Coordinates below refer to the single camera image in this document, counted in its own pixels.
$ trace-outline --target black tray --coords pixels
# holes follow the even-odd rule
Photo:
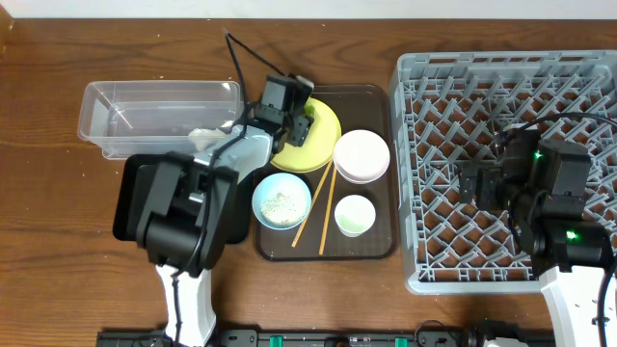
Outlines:
[[[312,97],[325,102],[338,116],[342,133],[365,129],[373,131],[389,144],[390,164],[388,171],[374,182],[357,185],[336,178],[332,212],[328,226],[328,236],[324,254],[319,255],[319,245],[323,230],[326,205],[330,191],[332,170],[321,189],[315,206],[308,216],[302,237],[295,248],[291,247],[297,227],[289,230],[272,230],[254,218],[255,248],[264,258],[271,261],[295,260],[359,260],[381,259],[396,251],[398,246],[398,223],[396,217],[397,178],[395,154],[391,147],[389,109],[386,93],[377,86],[328,86],[316,87]],[[326,167],[312,173],[298,174],[314,194],[319,179]],[[269,174],[279,172],[269,166],[255,176],[256,184]],[[361,236],[351,238],[343,235],[334,218],[336,204],[344,197],[358,194],[367,197],[375,205],[377,219],[371,229]]]

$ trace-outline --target green light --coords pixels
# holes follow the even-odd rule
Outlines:
[[[566,231],[566,237],[568,238],[568,240],[578,239],[578,235],[575,232],[570,231],[570,230]]]

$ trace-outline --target wooden chopstick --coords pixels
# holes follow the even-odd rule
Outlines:
[[[300,235],[302,235],[302,230],[305,229],[305,224],[310,216],[310,211],[312,211],[312,207],[315,206],[315,202],[317,201],[317,197],[319,196],[319,192],[321,192],[321,187],[324,185],[324,181],[326,180],[326,176],[328,175],[328,171],[332,166],[332,160],[328,162],[328,166],[326,167],[326,171],[321,175],[321,179],[319,180],[319,184],[317,184],[317,189],[315,190],[315,195],[312,196],[312,201],[310,202],[310,210],[308,211],[308,216],[302,221],[300,224],[300,228],[298,232],[296,232],[296,238],[293,239],[291,243],[291,247],[296,247],[298,244],[298,240],[300,240]]]
[[[321,246],[319,246],[319,255],[324,254],[326,248],[326,237],[328,236],[328,224],[330,223],[330,210],[332,209],[332,197],[335,194],[336,183],[336,167],[332,171],[332,183],[330,183],[330,195],[328,196],[328,206],[326,207],[326,219],[324,220],[324,231],[321,234]]]

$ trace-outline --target yellow plate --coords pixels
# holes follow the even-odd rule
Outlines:
[[[272,159],[272,165],[283,171],[304,174],[321,168],[332,159],[336,141],[340,139],[340,122],[335,112],[314,98],[307,105],[315,108],[315,121],[305,143],[301,147],[285,144],[282,152]]]

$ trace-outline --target wooden table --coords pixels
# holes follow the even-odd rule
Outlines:
[[[17,20],[0,63],[5,345],[88,346],[104,328],[167,321],[146,252],[112,236],[123,163],[77,138],[81,98],[99,80],[236,79],[223,28],[317,84],[384,89],[408,52],[617,48],[612,21]],[[237,51],[255,99],[268,70]],[[485,318],[551,326],[540,294],[412,295],[399,253],[278,264],[255,253],[250,235],[226,248],[213,277],[219,319],[263,329],[412,331],[426,319]]]

